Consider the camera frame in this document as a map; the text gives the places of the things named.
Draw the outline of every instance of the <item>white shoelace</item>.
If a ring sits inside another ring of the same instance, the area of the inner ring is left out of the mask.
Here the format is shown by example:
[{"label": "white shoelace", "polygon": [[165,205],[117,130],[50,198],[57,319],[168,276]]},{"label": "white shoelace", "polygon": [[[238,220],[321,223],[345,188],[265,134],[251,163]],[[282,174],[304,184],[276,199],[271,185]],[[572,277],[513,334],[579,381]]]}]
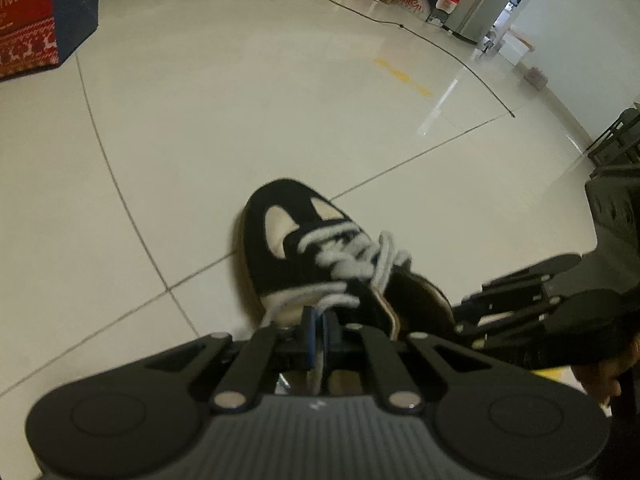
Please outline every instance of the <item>white shoelace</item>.
[{"label": "white shoelace", "polygon": [[[357,234],[345,243],[341,236],[350,232]],[[396,251],[391,233],[382,231],[376,243],[353,222],[321,227],[308,232],[298,243],[298,254],[303,254],[311,244],[320,246],[320,251],[316,254],[316,265],[323,269],[331,269],[333,290],[327,290],[325,283],[319,283],[316,288],[306,288],[303,294],[273,305],[262,318],[262,326],[268,326],[288,306],[298,304],[302,296],[314,292],[322,296],[315,305],[319,315],[334,306],[357,308],[360,306],[360,299],[345,292],[348,280],[367,281],[371,288],[383,294],[393,266],[411,265],[409,253]]]}]

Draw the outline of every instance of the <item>red christmas box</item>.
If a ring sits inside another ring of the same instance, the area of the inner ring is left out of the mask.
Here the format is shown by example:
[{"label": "red christmas box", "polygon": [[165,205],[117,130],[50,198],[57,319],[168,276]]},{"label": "red christmas box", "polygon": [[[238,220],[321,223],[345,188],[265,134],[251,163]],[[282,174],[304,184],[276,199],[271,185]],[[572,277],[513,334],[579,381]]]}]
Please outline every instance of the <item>red christmas box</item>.
[{"label": "red christmas box", "polygon": [[0,0],[0,78],[61,64],[97,26],[98,0]]}]

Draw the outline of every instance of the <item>shoe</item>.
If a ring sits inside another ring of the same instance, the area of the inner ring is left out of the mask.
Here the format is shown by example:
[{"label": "shoe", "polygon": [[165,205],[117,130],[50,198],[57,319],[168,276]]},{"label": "shoe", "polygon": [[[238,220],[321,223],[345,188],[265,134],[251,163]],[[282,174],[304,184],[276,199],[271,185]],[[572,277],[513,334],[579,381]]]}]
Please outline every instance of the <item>shoe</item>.
[{"label": "shoe", "polygon": [[301,182],[265,184],[239,226],[239,263],[262,324],[293,326],[302,307],[332,308],[342,325],[454,337],[449,301],[411,272],[411,258],[383,232],[376,243],[349,216]]}]

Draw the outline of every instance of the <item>gray ribbed panel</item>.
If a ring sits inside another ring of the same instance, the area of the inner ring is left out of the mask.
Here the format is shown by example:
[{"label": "gray ribbed panel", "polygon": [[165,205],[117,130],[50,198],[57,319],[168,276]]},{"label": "gray ribbed panel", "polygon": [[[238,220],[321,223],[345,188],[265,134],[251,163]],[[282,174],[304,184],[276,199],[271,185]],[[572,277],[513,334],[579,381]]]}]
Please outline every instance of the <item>gray ribbed panel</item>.
[{"label": "gray ribbed panel", "polygon": [[250,412],[218,416],[189,453],[140,480],[486,480],[444,454],[416,418],[366,396],[319,402],[267,396]]}]

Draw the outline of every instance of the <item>black robotic device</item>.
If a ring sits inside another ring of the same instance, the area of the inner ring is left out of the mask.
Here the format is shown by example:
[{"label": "black robotic device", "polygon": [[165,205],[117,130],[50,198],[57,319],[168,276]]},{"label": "black robotic device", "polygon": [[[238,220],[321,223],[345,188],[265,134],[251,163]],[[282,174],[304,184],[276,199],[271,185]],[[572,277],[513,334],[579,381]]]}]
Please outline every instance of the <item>black robotic device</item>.
[{"label": "black robotic device", "polygon": [[[43,478],[626,478],[598,466],[600,407],[523,369],[614,357],[640,328],[640,171],[601,170],[586,192],[596,250],[486,284],[454,309],[455,341],[393,342],[307,307],[295,328],[212,334],[60,386],[26,422]],[[274,394],[280,374],[312,369],[319,394]],[[359,372],[361,392],[327,393],[334,370]],[[630,425],[635,376],[613,406]]]}]

